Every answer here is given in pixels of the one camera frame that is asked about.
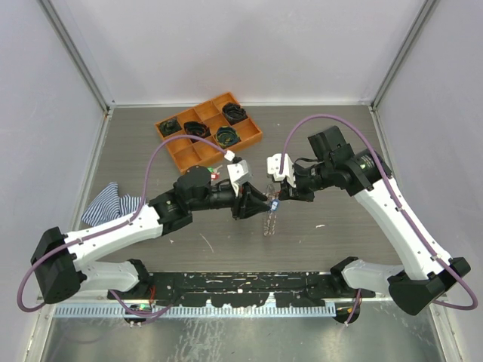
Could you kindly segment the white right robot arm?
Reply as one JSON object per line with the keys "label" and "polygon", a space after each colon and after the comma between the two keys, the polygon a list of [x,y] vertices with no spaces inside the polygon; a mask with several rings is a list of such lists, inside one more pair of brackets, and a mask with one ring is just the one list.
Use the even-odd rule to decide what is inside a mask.
{"label": "white right robot arm", "polygon": [[401,261],[381,265],[349,256],[331,268],[335,294],[347,297],[357,289],[386,294],[402,311],[416,315],[470,272],[463,257],[452,257],[423,227],[378,154],[354,153],[337,126],[308,140],[315,154],[309,167],[280,153],[267,159],[267,173],[280,185],[279,198],[311,202],[322,189],[346,191],[373,217]]}

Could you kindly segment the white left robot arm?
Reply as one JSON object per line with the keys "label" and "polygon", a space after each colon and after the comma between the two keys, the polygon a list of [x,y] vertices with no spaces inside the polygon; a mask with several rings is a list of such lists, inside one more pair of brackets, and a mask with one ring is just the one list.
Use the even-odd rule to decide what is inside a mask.
{"label": "white left robot arm", "polygon": [[191,167],[171,190],[111,222],[67,233],[58,227],[48,229],[31,258],[44,303],[56,304],[94,290],[127,292],[142,299],[151,290],[143,263],[102,262],[103,257],[175,232],[192,222],[195,211],[228,208],[234,219],[247,219],[270,209],[268,198],[251,185],[251,174],[243,164],[227,169],[228,179],[213,184],[206,167]]}

